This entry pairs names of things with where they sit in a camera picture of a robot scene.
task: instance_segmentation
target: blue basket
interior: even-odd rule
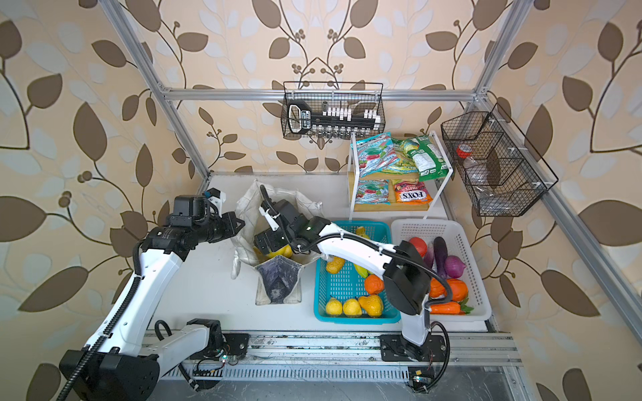
[[[370,239],[380,243],[389,243],[392,238],[390,227],[380,221],[335,221],[335,223],[352,233],[355,233],[358,227],[365,227],[365,233]],[[386,291],[379,294],[383,301],[383,314],[378,318],[371,318],[367,314],[363,314],[360,318],[349,318],[346,315],[330,316],[325,313],[325,305],[332,297],[343,303],[350,298],[368,295],[363,288],[365,279],[359,276],[352,262],[345,261],[343,269],[335,275],[325,270],[326,263],[323,259],[317,260],[317,284],[315,286],[315,299],[317,300],[315,302],[315,316],[317,319],[343,325],[382,325],[397,323],[401,319],[399,311],[388,302]]]

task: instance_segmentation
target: hanging wire basket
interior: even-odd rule
[[[518,217],[559,178],[517,125],[524,142],[511,139],[502,125],[508,114],[500,111],[496,105],[444,121],[442,137],[477,214]]]
[[[361,139],[385,128],[382,83],[286,81],[283,88],[285,139]]]

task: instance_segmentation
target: red tomato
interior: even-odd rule
[[[408,240],[408,242],[415,246],[415,249],[417,250],[417,252],[419,252],[419,256],[424,257],[426,252],[428,252],[428,246],[423,239],[412,237]]]

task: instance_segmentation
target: candy bag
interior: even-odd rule
[[[388,180],[360,180],[355,203],[387,203]]]
[[[377,173],[399,160],[390,140],[390,132],[360,139],[356,143],[359,170],[362,177]]]
[[[403,139],[392,138],[392,147],[395,149],[395,153],[397,154],[399,160],[381,170],[382,173],[406,174],[417,172],[415,162],[413,162],[412,159],[403,152],[402,143]]]
[[[402,143],[403,151],[415,162],[419,181],[430,181],[448,175],[448,165],[439,149],[427,136],[409,138]]]
[[[392,180],[397,203],[406,205],[427,205],[433,198],[428,194],[423,182]]]

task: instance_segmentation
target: wooden shelf board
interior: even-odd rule
[[[398,203],[395,197],[395,189],[392,186],[392,180],[406,180],[417,181],[419,179],[418,173],[408,174],[386,174],[374,173],[367,175],[362,180],[388,180],[388,201],[389,205],[384,203],[373,204],[354,204],[355,212],[426,212],[428,205],[407,205],[405,203]],[[350,199],[352,199],[352,188],[354,187],[354,173],[348,173],[348,183],[350,190]]]

